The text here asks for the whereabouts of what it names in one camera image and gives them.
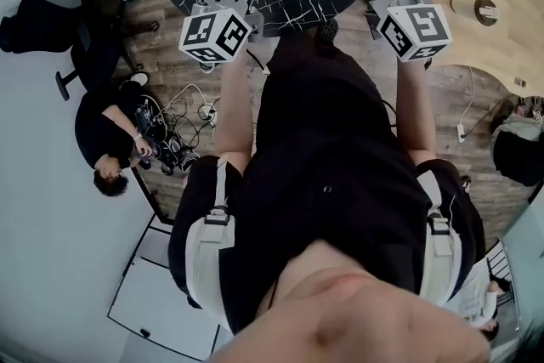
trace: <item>power strip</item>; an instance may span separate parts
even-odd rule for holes
[[[210,126],[215,128],[218,123],[218,109],[212,105],[202,106],[202,112],[204,112],[204,119],[210,123]]]
[[[457,140],[459,144],[465,142],[465,127],[462,124],[457,124]]]

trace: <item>cup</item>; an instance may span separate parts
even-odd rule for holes
[[[450,0],[450,5],[456,14],[484,26],[493,26],[499,19],[499,9],[491,0]]]

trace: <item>white strap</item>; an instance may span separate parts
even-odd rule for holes
[[[185,242],[185,277],[190,296],[223,328],[230,330],[219,280],[219,251],[235,244],[235,218],[226,204],[227,159],[218,160],[215,203],[189,229]]]
[[[223,156],[218,160],[218,180],[215,184],[215,207],[225,207],[225,185],[227,184],[227,156]]]
[[[428,211],[420,297],[444,305],[455,289],[461,270],[461,239],[451,227],[451,219],[442,217],[440,213],[442,195],[433,172],[425,172],[417,181],[432,202]]]

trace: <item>white sneaker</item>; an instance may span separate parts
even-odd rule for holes
[[[130,80],[143,87],[150,79],[147,77],[147,73],[135,73],[131,75]]]

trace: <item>buckle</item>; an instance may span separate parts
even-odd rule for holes
[[[229,223],[230,215],[228,209],[225,206],[215,206],[210,212],[206,214],[204,218],[204,224],[210,225],[224,225]]]
[[[448,225],[449,220],[447,218],[442,218],[439,214],[434,214],[427,218],[427,222],[431,227],[431,235],[450,235],[450,226]]]

